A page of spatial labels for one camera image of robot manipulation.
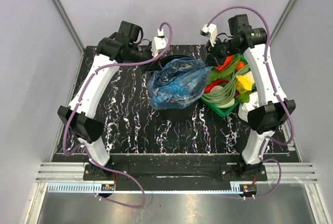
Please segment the detached blue trash bag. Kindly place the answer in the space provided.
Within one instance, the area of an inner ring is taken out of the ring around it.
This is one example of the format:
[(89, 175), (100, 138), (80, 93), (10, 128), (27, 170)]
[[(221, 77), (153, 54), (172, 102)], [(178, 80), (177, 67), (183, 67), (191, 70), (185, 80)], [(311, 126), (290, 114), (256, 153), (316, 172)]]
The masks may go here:
[(150, 106), (155, 110), (188, 107), (203, 95), (210, 72), (200, 59), (174, 57), (149, 79)]

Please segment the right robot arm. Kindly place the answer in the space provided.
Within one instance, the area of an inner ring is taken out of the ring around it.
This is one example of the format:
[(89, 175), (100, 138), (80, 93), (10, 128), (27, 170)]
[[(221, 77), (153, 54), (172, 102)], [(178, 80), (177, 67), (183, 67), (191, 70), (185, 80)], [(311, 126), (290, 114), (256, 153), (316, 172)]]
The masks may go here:
[(228, 24), (232, 35), (229, 40), (219, 41), (217, 27), (211, 22), (201, 28), (200, 34), (208, 37), (208, 52), (216, 62), (242, 54), (252, 72), (259, 106), (247, 114), (251, 131), (241, 153), (243, 163), (236, 168), (240, 179), (249, 180), (255, 174), (254, 166), (262, 162), (269, 138), (290, 117), (296, 103), (287, 98), (279, 84), (267, 43), (268, 30), (253, 28), (246, 14), (230, 18)]

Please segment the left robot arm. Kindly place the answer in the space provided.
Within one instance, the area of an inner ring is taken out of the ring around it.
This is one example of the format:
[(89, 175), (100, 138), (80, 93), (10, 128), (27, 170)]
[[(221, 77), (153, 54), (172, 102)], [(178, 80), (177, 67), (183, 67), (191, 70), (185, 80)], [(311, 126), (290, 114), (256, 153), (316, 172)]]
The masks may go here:
[(98, 43), (92, 67), (82, 86), (68, 106), (60, 106), (57, 112), (65, 127), (62, 138), (64, 155), (73, 154), (66, 148), (67, 136), (72, 134), (86, 149), (90, 162), (96, 165), (96, 176), (102, 180), (112, 176), (113, 168), (108, 164), (110, 155), (101, 137), (104, 125), (95, 120), (100, 99), (119, 67), (149, 64), (160, 58), (168, 46), (162, 27), (146, 48), (139, 46), (143, 36), (142, 27), (122, 21), (118, 31)]

